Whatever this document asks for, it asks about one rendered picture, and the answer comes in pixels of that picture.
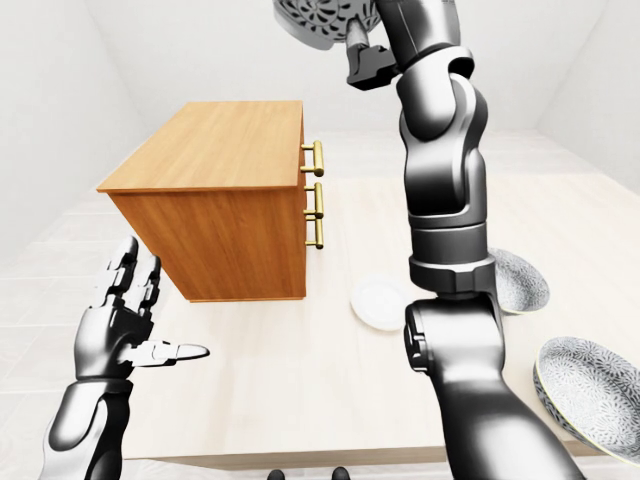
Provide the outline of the wooden cabinet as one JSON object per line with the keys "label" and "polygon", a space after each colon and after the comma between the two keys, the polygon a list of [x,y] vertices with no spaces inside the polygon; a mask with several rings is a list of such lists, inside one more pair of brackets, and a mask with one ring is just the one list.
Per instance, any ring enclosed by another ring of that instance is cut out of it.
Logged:
{"label": "wooden cabinet", "polygon": [[190,102],[100,185],[191,302],[306,294],[303,105]]}

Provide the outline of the black white patterned bowl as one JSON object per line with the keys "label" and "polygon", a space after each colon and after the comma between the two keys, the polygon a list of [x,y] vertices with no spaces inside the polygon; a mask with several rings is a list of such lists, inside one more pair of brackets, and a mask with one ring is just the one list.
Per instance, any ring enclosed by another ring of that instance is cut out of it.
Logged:
{"label": "black white patterned bowl", "polygon": [[539,401],[582,444],[640,468],[640,368],[591,340],[546,341],[532,368]]}
{"label": "black white patterned bowl", "polygon": [[500,308],[509,315],[539,311],[550,300],[550,288],[543,275],[522,257],[490,248],[495,260],[496,289]]}
{"label": "black white patterned bowl", "polygon": [[318,50],[368,44],[380,23],[375,0],[272,0],[274,17],[291,36]]}

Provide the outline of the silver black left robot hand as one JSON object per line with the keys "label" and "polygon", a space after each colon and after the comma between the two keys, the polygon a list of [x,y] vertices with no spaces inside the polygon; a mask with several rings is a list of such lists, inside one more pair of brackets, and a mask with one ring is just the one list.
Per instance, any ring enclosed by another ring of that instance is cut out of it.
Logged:
{"label": "silver black left robot hand", "polygon": [[138,240],[125,237],[97,276],[94,298],[81,317],[74,342],[79,381],[125,380],[136,368],[173,366],[210,355],[201,345],[151,338],[161,260],[155,255],[139,260],[138,252]]}

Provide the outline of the white plate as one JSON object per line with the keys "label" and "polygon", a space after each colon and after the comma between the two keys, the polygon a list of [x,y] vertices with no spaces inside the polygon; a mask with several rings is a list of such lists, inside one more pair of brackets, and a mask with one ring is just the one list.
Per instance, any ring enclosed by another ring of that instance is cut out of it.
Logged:
{"label": "white plate", "polygon": [[350,297],[356,317],[369,327],[399,331],[405,325],[405,309],[410,303],[407,292],[394,278],[383,274],[367,275],[356,281]]}

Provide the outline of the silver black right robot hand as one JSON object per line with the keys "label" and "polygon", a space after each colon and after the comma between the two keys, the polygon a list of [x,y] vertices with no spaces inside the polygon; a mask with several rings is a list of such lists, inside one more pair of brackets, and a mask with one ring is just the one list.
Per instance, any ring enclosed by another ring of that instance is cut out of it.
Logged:
{"label": "silver black right robot hand", "polygon": [[370,45],[363,21],[357,16],[348,20],[347,84],[356,89],[367,91],[386,86],[418,60],[461,44],[454,0],[374,0],[374,3],[389,46]]}

